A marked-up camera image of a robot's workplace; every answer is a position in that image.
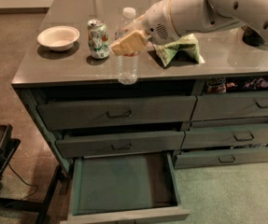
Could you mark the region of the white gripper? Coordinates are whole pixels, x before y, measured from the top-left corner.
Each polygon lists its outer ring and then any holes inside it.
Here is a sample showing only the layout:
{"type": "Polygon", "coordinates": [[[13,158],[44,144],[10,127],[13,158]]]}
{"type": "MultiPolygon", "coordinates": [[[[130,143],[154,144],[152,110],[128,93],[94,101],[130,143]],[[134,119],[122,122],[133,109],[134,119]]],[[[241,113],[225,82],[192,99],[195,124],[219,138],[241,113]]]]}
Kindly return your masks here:
{"type": "Polygon", "coordinates": [[[177,41],[181,33],[183,8],[182,0],[162,0],[151,6],[144,14],[141,26],[145,30],[133,30],[110,45],[117,56],[143,51],[148,35],[153,44],[164,45],[177,41]]]}

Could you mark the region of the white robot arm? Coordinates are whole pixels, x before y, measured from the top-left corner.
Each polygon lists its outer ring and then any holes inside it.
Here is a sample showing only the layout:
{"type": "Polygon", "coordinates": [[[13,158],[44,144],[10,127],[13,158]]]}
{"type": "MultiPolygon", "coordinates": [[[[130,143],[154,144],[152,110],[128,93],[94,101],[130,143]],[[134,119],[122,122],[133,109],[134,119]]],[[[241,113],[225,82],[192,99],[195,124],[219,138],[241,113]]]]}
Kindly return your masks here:
{"type": "Polygon", "coordinates": [[[148,42],[164,45],[194,33],[247,25],[268,43],[268,0],[162,0],[152,5],[133,30],[110,45],[118,56],[142,51],[148,42]]]}

